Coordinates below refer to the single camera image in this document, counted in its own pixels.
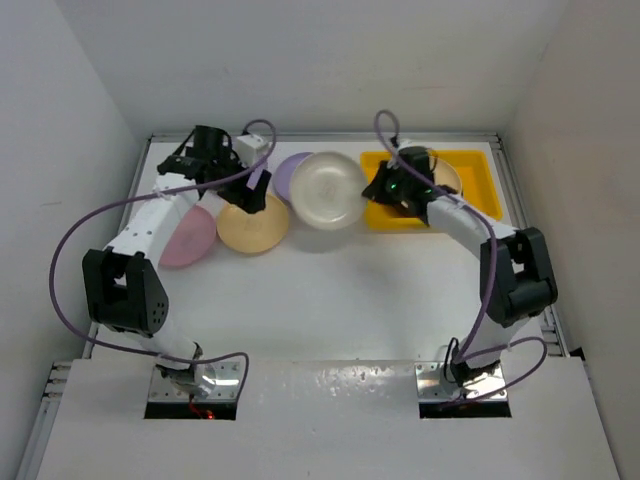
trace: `yellow bin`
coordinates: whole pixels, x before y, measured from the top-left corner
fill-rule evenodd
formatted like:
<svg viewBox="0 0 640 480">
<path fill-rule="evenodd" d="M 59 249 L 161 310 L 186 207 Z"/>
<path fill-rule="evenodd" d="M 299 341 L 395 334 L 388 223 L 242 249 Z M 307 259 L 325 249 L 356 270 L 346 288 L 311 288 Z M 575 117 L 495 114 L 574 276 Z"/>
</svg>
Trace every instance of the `yellow bin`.
<svg viewBox="0 0 640 480">
<path fill-rule="evenodd" d="M 466 201 L 490 217 L 502 219 L 502 208 L 484 152 L 476 150 L 438 150 L 433 156 L 449 163 L 456 169 L 462 180 L 463 196 Z M 391 157 L 387 152 L 364 152 L 360 165 L 371 182 L 378 171 L 378 165 Z M 417 218 L 405 217 L 395 208 L 369 202 L 364 213 L 365 222 L 372 230 L 429 230 Z"/>
</svg>

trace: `purple cable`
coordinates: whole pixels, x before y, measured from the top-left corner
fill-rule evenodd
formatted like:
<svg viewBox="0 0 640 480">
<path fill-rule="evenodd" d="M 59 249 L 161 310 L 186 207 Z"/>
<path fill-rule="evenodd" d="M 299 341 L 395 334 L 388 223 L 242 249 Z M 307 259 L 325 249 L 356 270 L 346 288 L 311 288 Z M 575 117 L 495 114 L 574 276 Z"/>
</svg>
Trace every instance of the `purple cable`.
<svg viewBox="0 0 640 480">
<path fill-rule="evenodd" d="M 265 155 L 260 160 L 258 160 L 258 162 L 255 163 L 255 165 L 252 165 L 251 167 L 247 168 L 246 170 L 243 170 L 240 173 L 236 173 L 234 175 L 230 175 L 229 177 L 226 177 L 226 178 L 223 178 L 223 179 L 220 179 L 220 180 L 214 180 L 212 182 L 203 183 L 203 184 L 200 184 L 200 185 L 193 185 L 193 186 L 188 186 L 188 187 L 179 187 L 179 188 L 172 188 L 172 189 L 168 189 L 168 190 L 163 190 L 162 194 L 163 195 L 175 195 L 175 194 L 182 193 L 182 192 L 188 192 L 190 190 L 198 190 L 198 189 L 207 189 L 207 188 L 218 187 L 220 185 L 224 185 L 225 183 L 229 183 L 229 182 L 232 182 L 232 181 L 237 180 L 239 178 L 242 178 L 244 176 L 250 175 L 251 172 L 253 172 L 254 170 L 256 170 L 256 169 L 260 168 L 262 165 L 264 165 L 266 163 L 267 159 L 273 153 L 274 149 L 276 148 L 276 141 L 277 141 L 276 127 L 268 120 L 257 119 L 257 120 L 252 120 L 251 122 L 249 122 L 243 128 L 243 131 L 246 131 L 249 127 L 255 125 L 256 123 L 262 123 L 262 124 L 267 125 L 269 127 L 269 129 L 271 130 L 272 139 L 271 139 L 271 146 L 269 147 L 269 150 L 267 151 L 267 153 L 265 153 Z M 62 309 L 60 308 L 60 303 L 58 302 L 58 297 L 56 296 L 56 288 L 55 288 L 56 266 L 58 264 L 58 259 L 60 258 L 60 252 L 62 251 L 62 248 L 64 247 L 64 245 L 69 240 L 69 237 L 71 237 L 71 235 L 82 224 L 84 224 L 88 220 L 92 219 L 96 215 L 99 215 L 99 214 L 101 214 L 103 212 L 106 212 L 107 210 L 111 210 L 111 209 L 114 209 L 114 208 L 122 207 L 123 205 L 127 205 L 129 203 L 141 202 L 141 201 L 144 201 L 144 200 L 152 200 L 152 199 L 157 198 L 157 197 L 158 197 L 157 194 L 149 193 L 149 194 L 146 194 L 146 195 L 140 195 L 140 196 L 137 196 L 137 197 L 126 198 L 124 200 L 118 200 L 116 202 L 109 203 L 107 205 L 104 205 L 104 206 L 102 206 L 100 208 L 97 208 L 97 209 L 93 210 L 92 212 L 87 213 L 84 217 L 82 217 L 80 220 L 78 220 L 76 223 L 74 223 L 71 226 L 71 228 L 67 231 L 67 233 L 65 233 L 62 236 L 62 239 L 58 243 L 58 246 L 56 247 L 55 252 L 53 253 L 53 258 L 51 259 L 51 265 L 49 267 L 49 296 L 51 297 L 51 303 L 53 305 L 53 309 L 55 310 L 56 314 L 58 315 L 58 318 L 60 318 L 60 320 L 62 321 L 64 326 L 67 327 L 71 331 L 71 333 L 73 333 L 77 337 L 82 338 L 86 342 L 93 343 L 94 345 L 99 345 L 101 347 L 111 348 L 113 350 L 118 350 L 120 352 L 137 353 L 138 355 L 146 355 L 146 356 L 150 356 L 150 357 L 162 357 L 162 358 L 164 358 L 166 360 L 169 360 L 169 361 L 172 361 L 172 362 L 187 363 L 187 364 L 190 364 L 190 365 L 203 365 L 203 364 L 207 364 L 207 363 L 220 362 L 220 361 L 226 360 L 228 358 L 243 357 L 244 360 L 245 360 L 245 369 L 244 369 L 244 374 L 243 374 L 243 377 L 242 377 L 242 381 L 240 382 L 240 387 L 238 389 L 237 398 L 239 398 L 240 394 L 242 393 L 242 390 L 244 389 L 244 384 L 245 384 L 245 381 L 247 379 L 247 374 L 249 372 L 249 355 L 247 355 L 245 352 L 234 352 L 234 353 L 229 353 L 227 355 L 222 355 L 220 357 L 194 360 L 194 359 L 173 357 L 171 355 L 162 355 L 162 354 L 159 354 L 158 352 L 149 352 L 147 350 L 142 350 L 142 349 L 138 349 L 138 348 L 124 347 L 122 345 L 116 345 L 114 343 L 109 343 L 109 342 L 103 342 L 102 340 L 98 340 L 96 338 L 92 338 L 89 335 L 87 335 L 87 334 L 83 333 L 82 331 L 78 330 L 67 319 L 67 317 L 62 312 Z"/>
<path fill-rule="evenodd" d="M 460 200 L 457 197 L 455 197 L 454 195 L 451 195 L 447 191 L 445 191 L 442 188 L 438 187 L 431 180 L 429 180 L 427 177 L 425 177 L 420 172 L 418 172 L 415 168 L 411 167 L 411 165 L 407 164 L 407 162 L 405 162 L 402 159 L 402 157 L 400 157 L 400 155 L 398 155 L 398 152 L 393 147 L 393 145 L 390 145 L 386 141 L 386 139 L 384 138 L 384 135 L 382 134 L 382 129 L 380 128 L 380 117 L 382 117 L 383 115 L 386 115 L 387 117 L 389 117 L 389 119 L 391 119 L 391 121 L 393 122 L 394 137 L 396 137 L 396 138 L 397 138 L 398 134 L 400 133 L 400 121 L 398 120 L 398 117 L 396 117 L 395 114 L 393 112 L 391 112 L 390 110 L 380 110 L 378 113 L 376 113 L 376 116 L 375 116 L 374 121 L 373 121 L 373 128 L 374 128 L 374 131 L 376 133 L 376 136 L 378 137 L 378 140 L 380 141 L 382 146 L 385 148 L 385 150 L 387 150 L 387 152 L 389 152 L 391 154 L 391 157 L 402 168 L 404 168 L 407 172 L 409 172 L 411 175 L 416 177 L 418 180 L 421 180 L 422 182 L 424 182 L 427 186 L 429 186 L 429 188 L 432 188 L 433 190 L 435 190 L 440 195 L 444 195 L 445 197 L 447 197 L 448 199 L 452 200 L 456 204 L 459 204 Z M 455 363 L 465 362 L 467 360 L 471 360 L 472 358 L 479 357 L 480 355 L 484 355 L 484 354 L 487 354 L 487 353 L 500 352 L 500 351 L 504 350 L 505 348 L 509 348 L 510 346 L 516 346 L 516 345 L 520 345 L 520 344 L 526 343 L 526 342 L 539 342 L 539 343 L 541 343 L 542 347 L 543 347 L 543 352 L 542 352 L 542 357 L 540 358 L 538 363 L 536 363 L 534 365 L 534 367 L 532 369 L 530 369 L 528 372 L 524 373 L 520 377 L 516 378 L 515 380 L 512 380 L 511 382 L 508 382 L 503 388 L 494 390 L 493 392 L 488 392 L 486 394 L 480 395 L 480 396 L 475 397 L 473 399 L 469 399 L 469 400 L 466 400 L 466 399 L 464 399 L 464 400 L 454 400 L 452 402 L 447 402 L 447 403 L 443 404 L 443 408 L 446 408 L 446 407 L 449 407 L 449 406 L 455 406 L 455 405 L 462 405 L 464 403 L 471 403 L 471 402 L 475 402 L 475 401 L 478 401 L 478 400 L 482 400 L 483 398 L 492 397 L 496 393 L 498 393 L 498 392 L 500 392 L 500 391 L 502 391 L 504 389 L 510 388 L 513 385 L 516 385 L 517 383 L 522 382 L 524 379 L 526 379 L 529 376 L 531 376 L 536 370 L 538 370 L 540 368 L 540 366 L 544 363 L 544 361 L 545 361 L 545 359 L 547 357 L 547 351 L 548 351 L 547 345 L 544 343 L 544 341 L 541 338 L 539 338 L 539 337 L 524 337 L 524 338 L 521 338 L 519 340 L 515 340 L 514 342 L 511 342 L 510 345 L 499 345 L 497 347 L 491 347 L 491 348 L 487 348 L 487 349 L 484 349 L 484 350 L 479 350 L 477 352 L 472 353 L 471 355 L 465 356 L 465 354 L 469 350 L 469 347 L 471 346 L 471 342 L 473 342 L 473 340 L 475 339 L 476 335 L 478 334 L 478 330 L 480 329 L 480 325 L 482 324 L 482 320 L 484 319 L 484 316 L 487 313 L 487 308 L 489 307 L 489 302 L 491 300 L 491 294 L 493 293 L 493 287 L 494 287 L 494 284 L 495 284 L 495 277 L 496 277 L 498 241 L 496 239 L 496 234 L 493 231 L 493 227 L 491 226 L 491 224 L 482 215 L 480 215 L 473 208 L 469 207 L 466 204 L 463 205 L 462 208 L 465 211 L 469 212 L 469 214 L 471 214 L 472 216 L 477 218 L 480 222 L 482 222 L 482 224 L 489 231 L 490 246 L 491 246 L 491 256 L 490 256 L 490 259 L 489 259 L 489 279 L 487 281 L 487 288 L 485 289 L 484 295 L 482 296 L 482 304 L 480 306 L 480 310 L 478 311 L 478 316 L 476 317 L 476 319 L 475 319 L 475 321 L 473 323 L 473 327 L 471 327 L 471 331 L 469 332 L 469 335 L 467 336 L 466 341 L 462 345 L 462 348 L 458 351 L 458 354 L 456 355 L 456 357 L 454 358 L 453 361 Z"/>
</svg>

